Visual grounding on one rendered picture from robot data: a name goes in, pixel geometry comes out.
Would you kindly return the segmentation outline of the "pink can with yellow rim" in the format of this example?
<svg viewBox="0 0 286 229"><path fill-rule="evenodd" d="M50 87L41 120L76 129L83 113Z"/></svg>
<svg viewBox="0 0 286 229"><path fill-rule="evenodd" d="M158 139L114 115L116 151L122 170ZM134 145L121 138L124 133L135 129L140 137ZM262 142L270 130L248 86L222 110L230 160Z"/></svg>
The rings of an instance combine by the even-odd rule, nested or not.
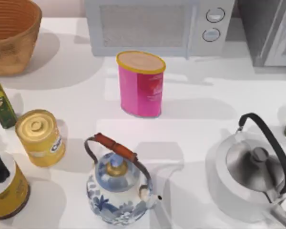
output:
<svg viewBox="0 0 286 229"><path fill-rule="evenodd" d="M116 61L121 108L137 117L158 117L162 111L165 61L143 51L120 52Z"/></svg>

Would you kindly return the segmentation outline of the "blue and white teapot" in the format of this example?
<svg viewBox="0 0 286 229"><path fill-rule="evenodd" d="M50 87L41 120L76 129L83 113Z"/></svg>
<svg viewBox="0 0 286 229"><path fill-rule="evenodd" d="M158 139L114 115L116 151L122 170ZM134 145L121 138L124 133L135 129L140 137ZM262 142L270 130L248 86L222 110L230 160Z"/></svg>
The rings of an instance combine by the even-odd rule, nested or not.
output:
<svg viewBox="0 0 286 229"><path fill-rule="evenodd" d="M131 225L162 200L135 152L102 133L87 138L84 148L94 161L86 182L89 205L104 222Z"/></svg>

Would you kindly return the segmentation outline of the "pale microwave oven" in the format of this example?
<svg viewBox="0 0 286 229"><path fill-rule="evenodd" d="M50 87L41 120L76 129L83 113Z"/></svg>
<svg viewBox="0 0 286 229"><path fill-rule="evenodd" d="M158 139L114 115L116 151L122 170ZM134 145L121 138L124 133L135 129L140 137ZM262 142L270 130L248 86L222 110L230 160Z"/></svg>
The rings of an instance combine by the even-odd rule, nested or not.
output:
<svg viewBox="0 0 286 229"><path fill-rule="evenodd" d="M218 56L225 44L235 0L84 0L92 53L116 56L138 50L159 56ZM218 23L206 19L220 7ZM221 36L205 42L205 30Z"/></svg>

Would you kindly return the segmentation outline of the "yellow can with gold lid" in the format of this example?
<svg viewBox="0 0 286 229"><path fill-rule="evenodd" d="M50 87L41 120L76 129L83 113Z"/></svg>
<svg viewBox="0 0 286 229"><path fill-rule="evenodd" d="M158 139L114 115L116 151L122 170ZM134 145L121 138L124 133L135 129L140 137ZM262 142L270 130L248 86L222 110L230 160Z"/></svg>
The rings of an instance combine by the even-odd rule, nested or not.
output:
<svg viewBox="0 0 286 229"><path fill-rule="evenodd" d="M43 109L26 112L18 118L15 132L34 165L51 167L63 158L65 144L51 112Z"/></svg>

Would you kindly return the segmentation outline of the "microwave knob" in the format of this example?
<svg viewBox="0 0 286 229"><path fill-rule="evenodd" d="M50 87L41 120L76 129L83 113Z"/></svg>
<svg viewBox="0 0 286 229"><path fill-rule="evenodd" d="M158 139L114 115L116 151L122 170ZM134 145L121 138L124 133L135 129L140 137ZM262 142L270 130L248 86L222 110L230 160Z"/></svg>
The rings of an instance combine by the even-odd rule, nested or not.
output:
<svg viewBox="0 0 286 229"><path fill-rule="evenodd" d="M220 8L209 9L206 13L206 19L210 23L218 23L225 17L225 11Z"/></svg>
<svg viewBox="0 0 286 229"><path fill-rule="evenodd" d="M221 32L217 28L211 28L205 30L202 34L202 38L205 42L214 42L221 36Z"/></svg>

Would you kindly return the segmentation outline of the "green bottle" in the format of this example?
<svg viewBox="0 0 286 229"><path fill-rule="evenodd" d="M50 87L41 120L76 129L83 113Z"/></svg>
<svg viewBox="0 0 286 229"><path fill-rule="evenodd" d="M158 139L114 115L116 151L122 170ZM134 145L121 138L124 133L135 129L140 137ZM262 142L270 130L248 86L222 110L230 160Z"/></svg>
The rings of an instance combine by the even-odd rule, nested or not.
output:
<svg viewBox="0 0 286 229"><path fill-rule="evenodd" d="M0 84L0 124L4 129L15 126L17 116L12 105Z"/></svg>

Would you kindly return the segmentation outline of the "woven brown basket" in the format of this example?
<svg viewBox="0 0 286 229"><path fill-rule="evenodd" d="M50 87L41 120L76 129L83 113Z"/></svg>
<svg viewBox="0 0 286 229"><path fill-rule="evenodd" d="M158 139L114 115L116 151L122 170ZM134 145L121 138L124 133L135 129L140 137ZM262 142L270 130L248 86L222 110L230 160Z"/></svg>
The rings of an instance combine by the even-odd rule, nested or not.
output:
<svg viewBox="0 0 286 229"><path fill-rule="evenodd" d="M40 31L42 11L32 0L0 0L0 76L27 67Z"/></svg>

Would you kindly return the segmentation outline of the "yellow tin with white top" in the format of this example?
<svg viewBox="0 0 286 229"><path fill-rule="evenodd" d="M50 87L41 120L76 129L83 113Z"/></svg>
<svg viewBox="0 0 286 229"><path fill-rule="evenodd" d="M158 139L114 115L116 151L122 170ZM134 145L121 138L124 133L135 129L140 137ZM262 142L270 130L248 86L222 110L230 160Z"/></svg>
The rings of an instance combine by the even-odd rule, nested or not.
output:
<svg viewBox="0 0 286 229"><path fill-rule="evenodd" d="M5 153L0 158L9 171L9 176L0 182L0 220L3 220L14 217L25 207L31 188L12 155Z"/></svg>

